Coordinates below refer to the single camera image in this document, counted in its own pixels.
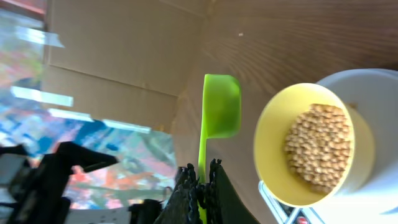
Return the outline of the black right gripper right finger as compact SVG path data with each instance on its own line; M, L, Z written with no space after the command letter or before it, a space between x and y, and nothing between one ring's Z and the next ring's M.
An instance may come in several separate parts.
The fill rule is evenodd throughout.
M211 161L209 178L209 183L198 186L198 201L205 210L207 223L259 224L239 198L221 159Z

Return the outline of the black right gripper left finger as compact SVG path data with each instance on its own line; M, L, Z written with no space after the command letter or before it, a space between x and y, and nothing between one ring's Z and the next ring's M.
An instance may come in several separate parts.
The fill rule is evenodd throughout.
M199 224L197 184L194 166L179 167L178 180L165 208L154 224Z

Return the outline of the green plastic scoop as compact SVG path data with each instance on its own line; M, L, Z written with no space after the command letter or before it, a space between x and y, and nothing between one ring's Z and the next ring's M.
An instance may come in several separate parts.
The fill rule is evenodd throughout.
M206 74L198 151L199 183L206 180L206 141L236 135L241 127L241 86L231 75Z

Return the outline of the yellow plastic bowl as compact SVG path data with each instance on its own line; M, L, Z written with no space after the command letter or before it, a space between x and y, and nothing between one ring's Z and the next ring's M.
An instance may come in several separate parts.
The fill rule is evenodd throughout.
M254 137L257 174L278 201L311 207L331 197L351 168L354 130L331 90L299 83L265 105Z

